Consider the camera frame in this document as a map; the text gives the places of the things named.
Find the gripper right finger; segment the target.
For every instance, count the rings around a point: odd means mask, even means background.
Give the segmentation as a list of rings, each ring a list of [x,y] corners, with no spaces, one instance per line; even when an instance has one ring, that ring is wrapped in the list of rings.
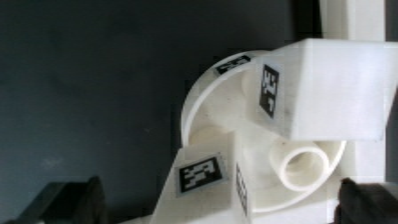
[[[332,224],[398,224],[398,183],[341,180]]]

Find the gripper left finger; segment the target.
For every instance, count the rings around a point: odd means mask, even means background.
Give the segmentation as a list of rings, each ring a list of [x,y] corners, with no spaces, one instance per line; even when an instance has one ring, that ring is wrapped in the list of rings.
[[[110,224],[101,179],[51,182],[16,219],[16,224]]]

